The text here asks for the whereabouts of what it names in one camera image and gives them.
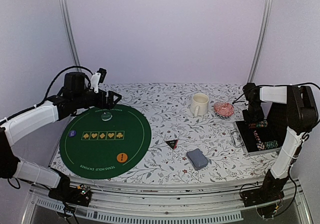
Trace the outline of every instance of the floral tablecloth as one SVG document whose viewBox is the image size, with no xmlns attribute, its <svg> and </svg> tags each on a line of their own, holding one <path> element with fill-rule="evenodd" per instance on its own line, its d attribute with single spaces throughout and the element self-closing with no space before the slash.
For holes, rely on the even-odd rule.
<svg viewBox="0 0 320 224">
<path fill-rule="evenodd" d="M 232 102 L 242 93 L 236 84 L 151 83 L 112 84 L 100 87 L 122 95 L 121 104 L 143 113 L 150 123 L 152 139 L 144 158 L 130 171 L 106 181 L 137 184 L 188 184 L 225 182 L 263 176 L 276 161 L 275 152 L 245 156 L 242 148 L 233 146 L 234 122 L 242 120 L 245 103 L 234 106 L 234 115 L 218 117 L 213 104 Z M 209 96 L 209 112 L 193 117 L 190 99 L 195 93 Z M 176 149 L 165 141 L 178 139 Z M 241 144 L 235 138 L 236 146 Z M 196 171 L 186 153 L 199 148 L 208 166 Z M 77 176 L 63 163 L 59 150 L 50 165 L 66 175 Z"/>
</svg>

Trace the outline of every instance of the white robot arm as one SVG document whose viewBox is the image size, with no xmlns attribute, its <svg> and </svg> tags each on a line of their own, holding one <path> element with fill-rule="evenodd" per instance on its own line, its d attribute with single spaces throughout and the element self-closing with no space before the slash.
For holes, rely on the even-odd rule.
<svg viewBox="0 0 320 224">
<path fill-rule="evenodd" d="M 82 72 L 67 73 L 64 86 L 58 95 L 46 98 L 41 105 L 28 108 L 26 112 L 13 115 L 11 119 L 5 117 L 0 120 L 0 178 L 17 178 L 41 184 L 51 189 L 49 196 L 52 198 L 87 206 L 90 198 L 83 197 L 84 195 L 90 197 L 88 190 L 77 191 L 70 187 L 70 179 L 57 170 L 19 159 L 12 153 L 11 146 L 40 127 L 60 121 L 76 113 L 78 109 L 90 107 L 112 109 L 122 97 L 113 91 L 109 91 L 107 97 L 107 93 L 98 88 L 106 74 L 107 71 L 100 68 L 92 75 L 90 85 L 86 87 L 87 75 Z"/>
<path fill-rule="evenodd" d="M 247 83 L 243 92 L 249 102 L 248 109 L 242 111 L 247 123 L 264 120 L 261 102 L 283 104 L 286 109 L 286 118 L 283 120 L 287 126 L 286 136 L 276 162 L 266 173 L 260 189 L 241 193 L 245 206 L 251 206 L 283 197 L 282 190 L 290 177 L 290 169 L 297 160 L 303 143 L 309 138 L 309 133 L 319 123 L 319 117 L 308 85 L 256 86 L 254 83 Z"/>
</svg>

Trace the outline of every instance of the white mug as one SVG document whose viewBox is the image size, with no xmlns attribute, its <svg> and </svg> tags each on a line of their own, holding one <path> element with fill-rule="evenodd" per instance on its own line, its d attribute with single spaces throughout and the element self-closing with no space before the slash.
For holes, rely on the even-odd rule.
<svg viewBox="0 0 320 224">
<path fill-rule="evenodd" d="M 205 115 L 208 112 L 209 97 L 203 93 L 192 96 L 190 111 L 194 117 Z"/>
</svg>

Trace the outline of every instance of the white backdrop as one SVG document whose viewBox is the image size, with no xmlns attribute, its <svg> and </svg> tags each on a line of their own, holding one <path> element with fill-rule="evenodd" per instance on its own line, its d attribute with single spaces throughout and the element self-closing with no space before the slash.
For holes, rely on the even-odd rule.
<svg viewBox="0 0 320 224">
<path fill-rule="evenodd" d="M 39 103 L 55 75 L 73 64 L 59 0 L 0 0 L 0 119 Z M 63 84 L 57 80 L 50 94 Z M 22 138 L 13 153 L 48 166 L 65 123 L 57 122 Z M 30 188 L 0 179 L 0 223 L 21 223 Z"/>
<path fill-rule="evenodd" d="M 273 0 L 256 84 L 320 85 L 320 0 Z M 313 88 L 318 111 L 320 92 Z M 320 127 L 310 134 L 292 171 L 298 176 L 314 223 L 320 223 Z"/>
<path fill-rule="evenodd" d="M 67 0 L 82 66 L 108 83 L 244 84 L 265 0 Z"/>
</svg>

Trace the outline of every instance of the circular green mat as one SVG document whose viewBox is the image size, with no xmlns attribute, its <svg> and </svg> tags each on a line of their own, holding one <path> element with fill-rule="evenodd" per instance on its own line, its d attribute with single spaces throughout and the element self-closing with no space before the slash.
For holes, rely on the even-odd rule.
<svg viewBox="0 0 320 224">
<path fill-rule="evenodd" d="M 103 121 L 104 112 L 110 112 L 112 119 Z M 150 141 L 149 122 L 136 109 L 119 104 L 112 110 L 92 108 L 68 124 L 60 139 L 60 155 L 80 177 L 108 179 L 133 168 Z"/>
</svg>

